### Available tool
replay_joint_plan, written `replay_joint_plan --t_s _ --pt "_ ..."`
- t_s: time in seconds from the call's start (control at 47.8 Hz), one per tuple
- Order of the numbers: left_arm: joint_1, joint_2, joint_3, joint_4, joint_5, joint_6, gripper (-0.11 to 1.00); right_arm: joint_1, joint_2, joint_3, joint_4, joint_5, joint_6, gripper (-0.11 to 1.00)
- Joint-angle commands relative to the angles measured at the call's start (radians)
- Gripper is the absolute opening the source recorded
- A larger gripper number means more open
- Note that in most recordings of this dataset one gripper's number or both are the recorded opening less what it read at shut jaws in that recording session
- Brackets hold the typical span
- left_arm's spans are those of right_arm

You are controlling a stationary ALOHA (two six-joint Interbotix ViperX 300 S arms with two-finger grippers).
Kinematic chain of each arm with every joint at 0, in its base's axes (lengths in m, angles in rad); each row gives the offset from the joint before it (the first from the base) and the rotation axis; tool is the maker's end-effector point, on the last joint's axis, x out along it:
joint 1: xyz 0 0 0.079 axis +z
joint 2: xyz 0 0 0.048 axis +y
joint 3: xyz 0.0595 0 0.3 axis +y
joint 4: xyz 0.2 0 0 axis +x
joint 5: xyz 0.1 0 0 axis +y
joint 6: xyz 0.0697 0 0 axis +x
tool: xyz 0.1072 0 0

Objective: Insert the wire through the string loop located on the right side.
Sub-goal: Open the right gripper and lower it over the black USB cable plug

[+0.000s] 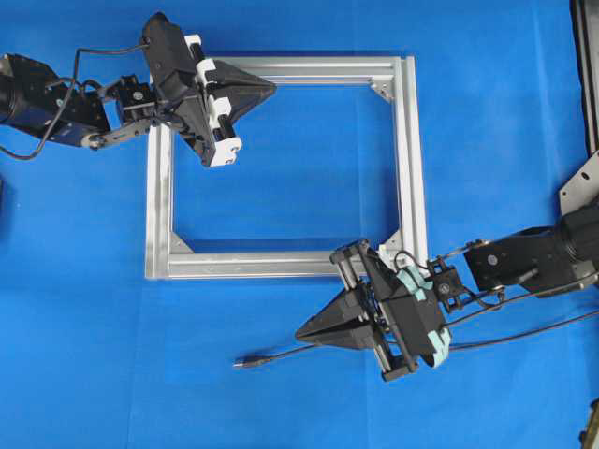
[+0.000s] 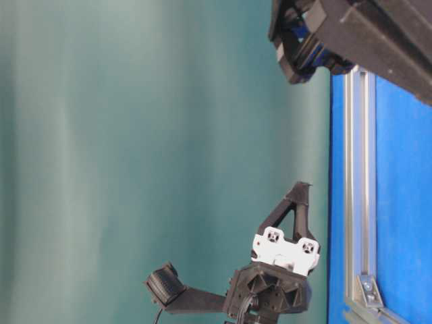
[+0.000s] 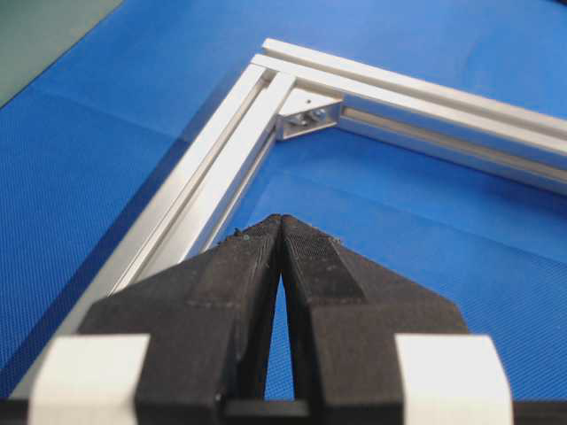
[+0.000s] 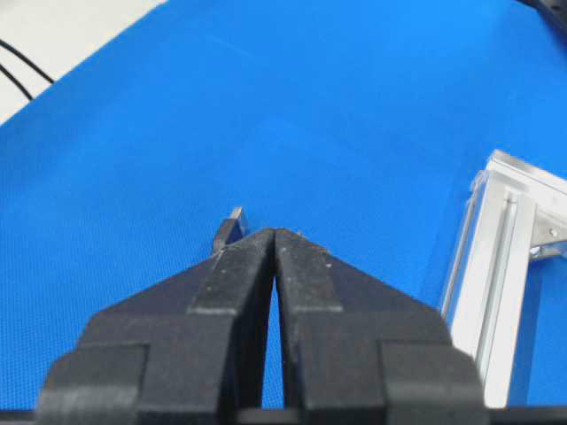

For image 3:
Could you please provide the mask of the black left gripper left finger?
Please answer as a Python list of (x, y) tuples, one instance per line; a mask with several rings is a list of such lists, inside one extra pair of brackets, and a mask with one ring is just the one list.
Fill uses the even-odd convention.
[(50, 344), (32, 424), (217, 424), (261, 398), (279, 283), (278, 215), (94, 303)]

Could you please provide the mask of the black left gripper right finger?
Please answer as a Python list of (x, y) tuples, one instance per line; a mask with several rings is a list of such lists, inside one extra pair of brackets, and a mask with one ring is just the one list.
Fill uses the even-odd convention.
[(321, 424), (510, 424), (492, 339), (456, 305), (286, 215), (295, 394)]

